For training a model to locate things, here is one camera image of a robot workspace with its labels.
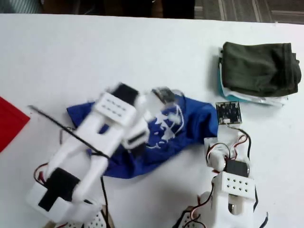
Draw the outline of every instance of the white table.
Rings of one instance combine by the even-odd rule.
[[[59,129],[30,113],[36,105],[66,125],[65,108],[95,99],[122,81],[139,90],[178,88],[204,102],[216,90],[216,64],[225,41],[291,42],[304,61],[304,26],[203,20],[67,15],[0,15],[0,95],[31,116],[0,153],[0,227],[39,228],[47,219],[25,203],[35,167],[58,148]],[[283,108],[242,104],[242,128],[252,137],[252,172],[259,205],[255,227],[303,226],[303,98]],[[117,228],[170,228],[196,194],[210,189],[203,146],[131,180],[105,178]]]

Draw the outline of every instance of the circuit board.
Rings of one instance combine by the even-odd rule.
[[[238,101],[216,103],[218,124],[241,124],[241,110]]]

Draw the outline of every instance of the red paper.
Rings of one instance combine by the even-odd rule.
[[[0,97],[0,152],[16,137],[29,119],[23,112]]]

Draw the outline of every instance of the folded green cloth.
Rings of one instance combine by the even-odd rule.
[[[291,44],[223,46],[223,86],[239,93],[269,97],[298,92],[301,70]]]

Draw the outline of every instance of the blue fabric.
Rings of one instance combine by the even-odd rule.
[[[148,173],[186,146],[204,143],[204,138],[217,136],[217,113],[211,104],[181,96],[177,96],[177,99],[179,105],[159,113],[156,119],[149,123],[150,138],[142,155],[135,158],[120,145],[110,159],[106,176],[128,179]],[[67,108],[75,127],[90,113],[93,104]],[[181,123],[175,124],[168,120],[169,112],[178,114]]]

